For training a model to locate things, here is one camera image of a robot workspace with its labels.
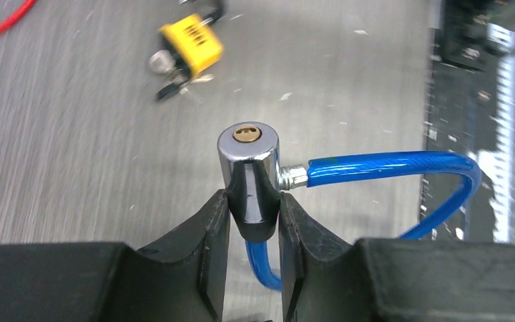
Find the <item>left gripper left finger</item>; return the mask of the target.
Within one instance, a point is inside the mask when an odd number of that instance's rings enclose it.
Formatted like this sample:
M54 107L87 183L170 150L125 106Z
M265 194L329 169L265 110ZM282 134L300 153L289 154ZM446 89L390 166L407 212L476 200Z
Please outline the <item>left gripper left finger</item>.
M219 190L137 250L105 241L0 244L0 321L221 321L229 228Z

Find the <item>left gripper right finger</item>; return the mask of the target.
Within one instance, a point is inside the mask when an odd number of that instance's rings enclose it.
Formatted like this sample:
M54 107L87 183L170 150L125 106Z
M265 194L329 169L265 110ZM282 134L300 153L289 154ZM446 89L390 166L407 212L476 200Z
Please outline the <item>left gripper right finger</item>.
M361 238L280 202L285 321L515 321L515 245Z

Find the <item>blue ring hoop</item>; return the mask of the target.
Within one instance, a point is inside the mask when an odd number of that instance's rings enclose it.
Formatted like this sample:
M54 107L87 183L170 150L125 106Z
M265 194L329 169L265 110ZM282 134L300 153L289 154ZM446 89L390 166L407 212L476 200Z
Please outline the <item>blue ring hoop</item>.
M282 279L270 267L267 241L276 229L282 191L398 176L458 174L461 182L453 194L401 235L403 239L420 239L464 206L482 181L475 160L442 151L331 156L309 160L306 166L282 167L278 133L254 121L225 129L217 140L217 151L229 212L245 240L251 269L263 286L275 291L281 291Z

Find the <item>red cable seal tag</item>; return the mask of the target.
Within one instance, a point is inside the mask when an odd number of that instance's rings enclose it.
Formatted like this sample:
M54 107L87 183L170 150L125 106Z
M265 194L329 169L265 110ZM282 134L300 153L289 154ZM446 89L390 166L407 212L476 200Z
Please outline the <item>red cable seal tag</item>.
M13 13L0 22L0 35L17 24L36 4L36 0L25 0Z

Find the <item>yellow black padlock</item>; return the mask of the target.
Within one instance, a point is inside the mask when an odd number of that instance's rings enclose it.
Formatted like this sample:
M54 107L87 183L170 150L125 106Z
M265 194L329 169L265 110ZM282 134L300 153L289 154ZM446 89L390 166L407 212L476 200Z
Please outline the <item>yellow black padlock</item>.
M163 101L177 95L188 83L220 61L223 45L212 26L225 14L222 0L212 2L212 12L193 13L181 20L165 24L158 30L163 48L148 60L150 70L169 78L169 83L156 93Z

